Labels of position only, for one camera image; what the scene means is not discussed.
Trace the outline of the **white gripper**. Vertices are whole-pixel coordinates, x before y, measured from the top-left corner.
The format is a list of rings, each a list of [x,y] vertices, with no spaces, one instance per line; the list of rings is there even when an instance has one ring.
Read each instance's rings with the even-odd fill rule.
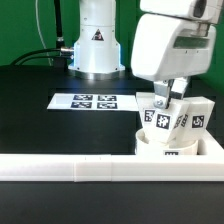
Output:
[[[190,82],[187,76],[209,69],[224,0],[140,0],[140,9],[132,72],[156,81],[154,106],[167,109],[170,92],[182,100]]]

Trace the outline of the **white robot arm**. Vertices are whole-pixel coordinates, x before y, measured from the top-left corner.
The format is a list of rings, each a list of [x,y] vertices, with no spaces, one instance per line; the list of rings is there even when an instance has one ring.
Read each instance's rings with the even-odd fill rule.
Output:
[[[154,83],[154,105],[181,99],[193,75],[209,69],[224,0],[140,0],[131,69]],[[115,38],[116,0],[80,0],[80,36],[71,70],[87,79],[124,69]]]

